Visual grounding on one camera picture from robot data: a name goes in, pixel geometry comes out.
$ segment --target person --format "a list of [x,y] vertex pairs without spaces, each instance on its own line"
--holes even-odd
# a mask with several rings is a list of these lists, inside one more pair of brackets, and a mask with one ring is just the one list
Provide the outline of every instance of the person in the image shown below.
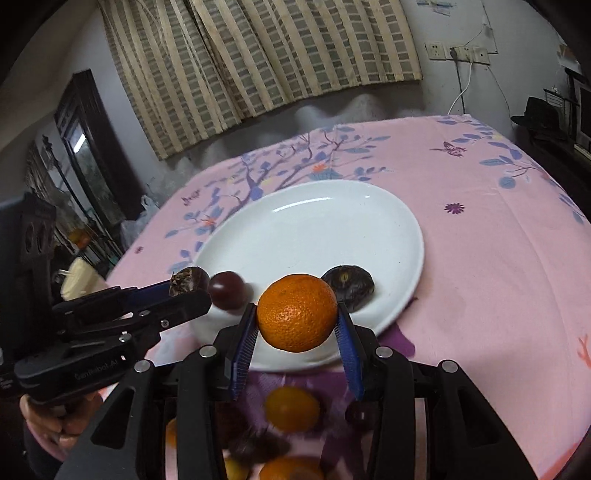
[[67,453],[102,403],[99,392],[94,392],[78,400],[70,411],[61,409],[60,412],[60,408],[34,404],[28,395],[21,397],[27,458],[38,478],[53,480]]

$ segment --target yellow fruit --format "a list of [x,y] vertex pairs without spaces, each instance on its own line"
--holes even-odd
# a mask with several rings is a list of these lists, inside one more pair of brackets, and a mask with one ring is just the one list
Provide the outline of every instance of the yellow fruit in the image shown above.
[[247,467],[238,463],[232,457],[226,457],[223,461],[226,464],[226,475],[228,476],[228,480],[246,480],[249,472]]
[[177,447],[177,419],[172,419],[168,422],[164,438],[166,439],[166,445],[172,448]]
[[318,423],[320,403],[306,390],[280,387],[267,396],[265,414],[267,420],[282,432],[306,432]]
[[263,466],[259,480],[324,480],[324,474],[317,460],[279,457]]
[[306,352],[335,328],[335,293],[318,277],[288,275],[263,292],[256,315],[267,343],[287,352]]

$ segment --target power outlet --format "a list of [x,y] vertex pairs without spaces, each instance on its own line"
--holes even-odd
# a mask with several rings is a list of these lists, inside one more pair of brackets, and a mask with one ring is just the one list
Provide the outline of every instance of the power outlet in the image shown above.
[[451,50],[454,50],[456,52],[457,61],[474,61],[474,49],[472,47],[459,45],[451,47]]
[[487,49],[484,47],[472,47],[472,50],[474,51],[474,63],[483,63],[484,65],[491,64]]
[[429,60],[445,60],[445,47],[441,42],[425,43]]

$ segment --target plate rim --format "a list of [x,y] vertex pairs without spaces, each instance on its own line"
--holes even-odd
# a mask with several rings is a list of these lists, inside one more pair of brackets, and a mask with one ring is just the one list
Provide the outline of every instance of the plate rim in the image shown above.
[[[421,225],[419,224],[417,217],[415,216],[415,214],[413,213],[413,211],[408,207],[408,205],[406,203],[404,203],[402,201],[402,199],[400,199],[398,196],[396,196],[394,193],[392,193],[389,190],[383,189],[382,187],[379,187],[377,185],[374,185],[372,183],[368,183],[368,182],[360,182],[359,180],[344,180],[344,179],[332,179],[332,180],[316,180],[316,181],[307,181],[305,183],[300,183],[297,185],[292,185],[290,187],[281,189],[281,190],[277,190],[276,192],[271,192],[267,195],[264,195],[263,197],[261,197],[262,199],[265,198],[270,198],[273,196],[276,196],[278,194],[283,194],[286,191],[289,190],[294,190],[294,189],[298,189],[298,188],[302,188],[304,186],[311,186],[311,185],[317,185],[317,184],[334,184],[335,182],[337,183],[351,183],[351,184],[362,184],[364,185],[364,187],[369,188],[369,189],[378,189],[381,190],[383,192],[385,192],[386,194],[392,196],[396,202],[398,202],[406,211],[407,213],[410,214],[410,218],[413,220],[413,225],[416,228],[416,232],[418,233],[418,239],[420,240],[420,245],[419,245],[419,252],[418,252],[418,268],[416,269],[416,272],[414,273],[413,278],[411,279],[411,281],[408,283],[408,288],[405,290],[405,294],[403,295],[404,297],[407,298],[406,302],[401,302],[401,305],[392,311],[391,316],[393,317],[393,319],[390,322],[387,321],[383,321],[380,322],[379,325],[375,328],[372,329],[377,336],[379,336],[380,334],[382,334],[387,328],[389,328],[390,326],[392,326],[394,323],[396,323],[396,321],[398,320],[398,317],[400,316],[400,314],[404,311],[404,308],[406,307],[406,305],[408,304],[408,300],[412,297],[413,292],[416,291],[417,289],[417,285],[418,282],[421,278],[421,275],[423,274],[423,269],[424,269],[424,263],[425,263],[425,240],[423,237],[423,230],[421,229]],[[229,221],[235,217],[235,215],[238,214],[243,214],[243,212],[248,211],[249,209],[252,209],[254,206],[258,205],[259,201],[256,202],[252,202],[249,205],[246,205],[243,209],[239,210],[238,212],[236,212],[234,215],[232,215],[230,218],[228,218],[222,225],[220,225],[209,237],[208,239],[205,241],[205,243],[203,244],[203,247],[201,248],[201,250],[191,259],[191,263],[193,265],[198,265],[197,264],[197,260],[199,259],[199,257],[201,256],[203,250],[205,249],[206,245],[213,239],[216,237],[216,235],[219,232],[222,232],[224,227],[226,225],[229,224]],[[191,333],[192,335],[195,335],[194,329],[191,328]],[[335,354],[328,356],[327,358],[325,358],[324,360],[321,361],[316,361],[311,365],[305,365],[303,367],[298,367],[296,365],[294,365],[293,367],[280,367],[280,368],[273,368],[271,365],[269,366],[265,366],[263,364],[256,364],[256,363],[251,363],[250,366],[250,371],[253,372],[267,372],[267,373],[282,373],[282,372],[298,372],[298,371],[306,371],[306,370],[310,370],[310,369],[315,369],[318,367],[323,367],[326,366],[328,364],[334,363],[334,361],[340,359],[340,352],[336,352]]]

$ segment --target human hand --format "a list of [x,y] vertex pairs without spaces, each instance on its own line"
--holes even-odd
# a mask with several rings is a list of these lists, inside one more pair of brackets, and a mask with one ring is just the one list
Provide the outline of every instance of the human hand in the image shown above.
[[36,434],[69,450],[102,403],[100,394],[94,392],[80,399],[72,412],[58,416],[51,408],[35,405],[28,395],[23,395],[20,407],[22,416]]

